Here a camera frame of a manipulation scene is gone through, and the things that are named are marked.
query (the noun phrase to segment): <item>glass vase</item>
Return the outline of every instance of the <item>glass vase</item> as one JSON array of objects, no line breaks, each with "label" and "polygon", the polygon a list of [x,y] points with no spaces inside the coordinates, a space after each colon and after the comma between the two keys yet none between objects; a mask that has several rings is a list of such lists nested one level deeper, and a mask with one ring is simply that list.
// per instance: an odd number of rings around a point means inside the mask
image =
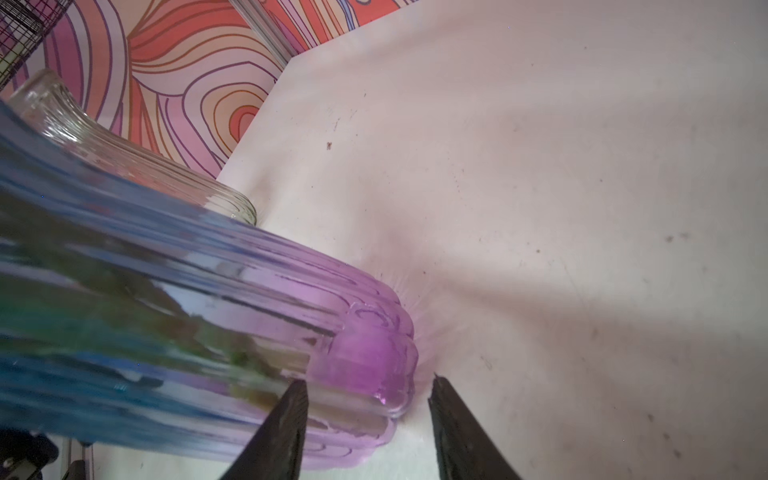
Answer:
[{"label": "glass vase", "polygon": [[234,459],[294,379],[304,468],[386,444],[418,354],[350,265],[125,181],[0,105],[0,425]]},{"label": "glass vase", "polygon": [[89,164],[191,204],[256,224],[256,210],[247,197],[102,127],[82,111],[58,75],[48,68],[32,75],[14,92],[8,105],[39,134]]}]

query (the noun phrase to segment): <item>purple glass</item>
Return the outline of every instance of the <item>purple glass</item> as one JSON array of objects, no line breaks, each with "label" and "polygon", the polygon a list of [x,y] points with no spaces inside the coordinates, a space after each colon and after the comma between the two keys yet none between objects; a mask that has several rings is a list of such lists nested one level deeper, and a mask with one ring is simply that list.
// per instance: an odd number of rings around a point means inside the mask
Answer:
[{"label": "purple glass", "polygon": [[84,164],[5,106],[0,132],[0,424],[231,460],[305,379],[304,468],[389,442],[418,358],[390,288]]}]

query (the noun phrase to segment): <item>colorful wallpaper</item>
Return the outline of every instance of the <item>colorful wallpaper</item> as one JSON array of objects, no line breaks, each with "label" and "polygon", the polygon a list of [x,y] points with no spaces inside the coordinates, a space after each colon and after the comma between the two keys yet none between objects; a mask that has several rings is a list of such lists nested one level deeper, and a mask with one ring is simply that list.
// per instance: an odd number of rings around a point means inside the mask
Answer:
[{"label": "colorful wallpaper", "polygon": [[416,0],[257,0],[299,52],[373,22]]},{"label": "colorful wallpaper", "polygon": [[[257,0],[305,51],[415,0]],[[85,112],[216,177],[281,70],[229,0],[75,0],[0,92],[57,71]]]}]

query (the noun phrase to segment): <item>stain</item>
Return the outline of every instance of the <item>stain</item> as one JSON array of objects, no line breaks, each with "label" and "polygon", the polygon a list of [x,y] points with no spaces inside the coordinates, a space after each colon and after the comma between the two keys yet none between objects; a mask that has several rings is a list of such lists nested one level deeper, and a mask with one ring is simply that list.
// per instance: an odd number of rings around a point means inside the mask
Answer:
[{"label": "stain", "polygon": [[493,370],[493,363],[490,363],[488,359],[486,359],[484,356],[480,355],[480,359],[485,364],[485,368],[488,369],[488,371]]}]

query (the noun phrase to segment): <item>white tabletop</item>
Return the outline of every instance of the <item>white tabletop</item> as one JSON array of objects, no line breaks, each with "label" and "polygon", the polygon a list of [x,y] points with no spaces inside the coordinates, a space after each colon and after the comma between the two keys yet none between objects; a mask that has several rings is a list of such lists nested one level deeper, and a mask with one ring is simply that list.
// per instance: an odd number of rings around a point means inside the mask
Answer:
[{"label": "white tabletop", "polygon": [[392,443],[302,478],[437,478],[434,372],[526,480],[768,477],[766,25],[421,0],[294,58],[219,180],[393,286],[421,353]]}]

